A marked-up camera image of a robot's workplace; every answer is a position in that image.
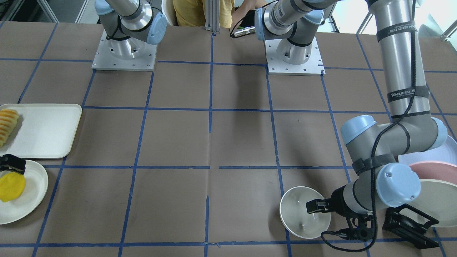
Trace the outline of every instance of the person's arm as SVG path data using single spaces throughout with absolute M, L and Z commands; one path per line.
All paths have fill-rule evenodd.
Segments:
M 230 29 L 239 22 L 250 10 L 255 10 L 266 5 L 265 0 L 244 0 L 240 7 L 232 13 L 232 26 Z

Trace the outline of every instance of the yellow shirt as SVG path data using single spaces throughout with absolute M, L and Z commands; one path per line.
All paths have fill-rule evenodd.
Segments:
M 205 26 L 206 0 L 173 0 L 176 19 L 179 26 L 203 27 Z M 232 25 L 232 9 L 234 0 L 220 0 L 219 25 L 230 28 Z

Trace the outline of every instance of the metal mounting plate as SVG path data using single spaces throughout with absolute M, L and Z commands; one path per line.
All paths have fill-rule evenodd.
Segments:
M 265 40 L 265 52 L 269 74 L 303 76 L 321 76 L 321 74 L 325 74 L 324 64 L 322 62 L 322 57 L 320 56 L 316 38 L 313 39 L 312 52 L 308 61 L 300 65 L 289 64 L 281 59 L 276 52 L 281 40 L 282 39 Z
M 120 59 L 110 52 L 110 45 L 106 39 L 106 32 L 100 39 L 97 53 L 92 63 L 92 68 L 96 70 L 132 70 L 132 71 L 153 71 L 157 46 L 144 44 L 138 56 L 133 59 Z

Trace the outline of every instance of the white plate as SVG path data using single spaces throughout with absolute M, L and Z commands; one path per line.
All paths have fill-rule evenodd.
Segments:
M 9 171 L 0 172 L 0 177 Z M 21 196 L 9 202 L 0 201 L 0 225 L 8 224 L 31 213 L 43 201 L 48 190 L 48 174 L 39 163 L 26 161 L 26 187 Z
M 308 214 L 306 202 L 314 199 L 324 197 L 309 187 L 293 187 L 282 196 L 279 215 L 286 229 L 295 236 L 313 239 L 329 228 L 330 213 Z
M 419 161 L 443 161 L 457 165 L 457 143 L 448 135 L 440 147 L 421 153 L 399 155 L 399 163 L 411 165 Z
M 63 158 L 73 144 L 82 109 L 77 104 L 4 104 L 19 113 L 17 125 L 0 155 Z
M 409 205 L 439 220 L 433 227 L 457 226 L 457 185 L 436 179 L 421 179 L 420 186 L 419 196 Z M 401 214 L 421 224 L 427 222 L 422 216 L 408 209 L 402 210 Z

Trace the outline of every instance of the table surface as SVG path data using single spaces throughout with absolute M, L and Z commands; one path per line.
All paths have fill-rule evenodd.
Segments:
M 375 36 L 318 33 L 326 75 L 303 77 L 268 75 L 263 42 L 224 29 L 168 27 L 153 73 L 92 70 L 101 25 L 0 26 L 0 104 L 83 107 L 70 154 L 37 160 L 49 176 L 43 202 L 0 226 L 2 257 L 457 252 L 456 228 L 429 230 L 441 247 L 422 251 L 379 230 L 369 251 L 353 254 L 295 237 L 279 218 L 288 189 L 328 198 L 357 178 L 340 135 L 345 121 L 389 122 Z M 455 139 L 456 54 L 437 38 L 420 43 L 432 115 Z M 332 214 L 330 230 L 345 226 Z

